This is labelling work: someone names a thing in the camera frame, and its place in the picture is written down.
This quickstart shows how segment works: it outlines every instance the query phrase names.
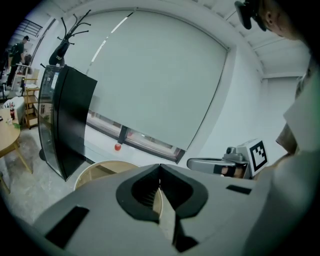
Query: bottle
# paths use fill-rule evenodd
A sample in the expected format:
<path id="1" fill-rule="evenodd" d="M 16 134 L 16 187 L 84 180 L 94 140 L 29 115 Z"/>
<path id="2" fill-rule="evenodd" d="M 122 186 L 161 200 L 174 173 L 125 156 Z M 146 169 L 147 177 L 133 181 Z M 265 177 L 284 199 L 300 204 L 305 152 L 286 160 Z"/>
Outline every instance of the bottle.
<path id="1" fill-rule="evenodd" d="M 15 109 L 13 107 L 10 109 L 10 116 L 12 120 L 15 120 Z"/>

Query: black cabinet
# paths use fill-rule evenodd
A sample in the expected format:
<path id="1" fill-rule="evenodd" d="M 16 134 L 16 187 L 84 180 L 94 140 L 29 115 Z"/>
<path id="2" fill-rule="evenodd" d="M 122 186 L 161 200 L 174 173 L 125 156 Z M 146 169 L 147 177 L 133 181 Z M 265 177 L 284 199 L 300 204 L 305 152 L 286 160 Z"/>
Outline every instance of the black cabinet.
<path id="1" fill-rule="evenodd" d="M 87 115 L 97 81 L 65 65 L 45 68 L 38 129 L 47 164 L 65 181 L 84 162 Z"/>

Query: ceiling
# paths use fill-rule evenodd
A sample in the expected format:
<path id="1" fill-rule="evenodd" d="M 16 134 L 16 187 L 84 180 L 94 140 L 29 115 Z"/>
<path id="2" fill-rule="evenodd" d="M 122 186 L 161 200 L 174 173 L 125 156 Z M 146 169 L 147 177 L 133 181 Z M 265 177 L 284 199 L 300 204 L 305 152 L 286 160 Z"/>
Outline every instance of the ceiling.
<path id="1" fill-rule="evenodd" d="M 70 13 L 87 3 L 101 0 L 49 0 L 63 13 Z M 241 38 L 249 44 L 262 64 L 263 78 L 302 76 L 308 66 L 310 54 L 308 48 L 300 41 L 290 41 L 270 31 L 262 31 L 253 21 L 252 29 L 245 29 L 234 6 L 235 0 L 183 0 L 207 9 L 229 23 Z"/>

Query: red ornament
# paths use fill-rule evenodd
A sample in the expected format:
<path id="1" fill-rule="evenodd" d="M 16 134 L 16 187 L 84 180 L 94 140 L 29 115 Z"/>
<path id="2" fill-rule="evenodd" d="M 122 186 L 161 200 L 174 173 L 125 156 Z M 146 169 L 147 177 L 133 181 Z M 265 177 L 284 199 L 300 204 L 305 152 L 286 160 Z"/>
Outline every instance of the red ornament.
<path id="1" fill-rule="evenodd" d="M 121 149 L 121 144 L 119 144 L 119 143 L 115 144 L 115 145 L 114 145 L 114 149 L 115 149 L 116 151 L 119 151 L 119 150 Z"/>

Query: gray floor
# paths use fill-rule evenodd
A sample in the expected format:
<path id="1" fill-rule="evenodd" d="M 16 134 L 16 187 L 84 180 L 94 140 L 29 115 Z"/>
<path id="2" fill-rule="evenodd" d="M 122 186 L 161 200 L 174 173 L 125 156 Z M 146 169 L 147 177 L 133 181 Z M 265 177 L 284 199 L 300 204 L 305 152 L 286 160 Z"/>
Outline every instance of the gray floor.
<path id="1" fill-rule="evenodd" d="M 15 151 L 10 152 L 0 158 L 0 170 L 11 193 L 7 194 L 2 186 L 0 191 L 10 212 L 32 225 L 44 210 L 73 191 L 78 176 L 90 164 L 84 162 L 65 182 L 39 157 L 38 127 L 23 129 L 18 142 L 33 174 L 26 170 Z M 174 223 L 175 212 L 164 196 L 159 227 L 169 240 L 173 237 Z"/>

